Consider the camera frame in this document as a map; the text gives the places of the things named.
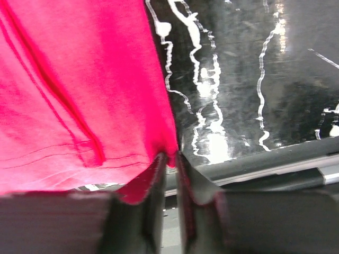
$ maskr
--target garment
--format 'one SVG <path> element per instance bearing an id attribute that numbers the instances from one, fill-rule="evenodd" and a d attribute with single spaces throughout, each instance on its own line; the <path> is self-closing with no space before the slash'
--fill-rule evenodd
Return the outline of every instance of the garment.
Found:
<path id="1" fill-rule="evenodd" d="M 142 0 L 1 0 L 0 193 L 126 183 L 175 124 Z"/>

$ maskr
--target red cloth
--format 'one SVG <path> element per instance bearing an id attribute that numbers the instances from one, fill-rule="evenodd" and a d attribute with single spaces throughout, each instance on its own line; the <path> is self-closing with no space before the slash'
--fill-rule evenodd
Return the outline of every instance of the red cloth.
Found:
<path id="1" fill-rule="evenodd" d="M 1 0 L 0 19 L 0 193 L 126 183 L 174 157 L 142 0 Z"/>

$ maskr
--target marble surface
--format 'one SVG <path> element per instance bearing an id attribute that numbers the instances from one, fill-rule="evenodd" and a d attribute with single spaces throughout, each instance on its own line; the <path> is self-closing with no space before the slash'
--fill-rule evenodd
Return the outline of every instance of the marble surface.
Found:
<path id="1" fill-rule="evenodd" d="M 192 165 L 339 136 L 337 0 L 145 4 Z"/>

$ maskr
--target pink fabric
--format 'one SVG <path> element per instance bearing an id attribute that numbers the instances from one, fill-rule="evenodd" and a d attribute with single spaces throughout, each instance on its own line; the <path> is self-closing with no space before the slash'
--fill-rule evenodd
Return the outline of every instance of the pink fabric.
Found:
<path id="1" fill-rule="evenodd" d="M 142 0 L 0 0 L 0 192 L 126 183 L 174 120 Z"/>

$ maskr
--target black glossy surface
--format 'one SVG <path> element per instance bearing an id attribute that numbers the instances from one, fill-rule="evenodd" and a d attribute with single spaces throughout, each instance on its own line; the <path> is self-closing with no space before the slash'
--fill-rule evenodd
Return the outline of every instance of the black glossy surface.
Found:
<path id="1" fill-rule="evenodd" d="M 146 5 L 194 166 L 339 135 L 337 0 Z"/>

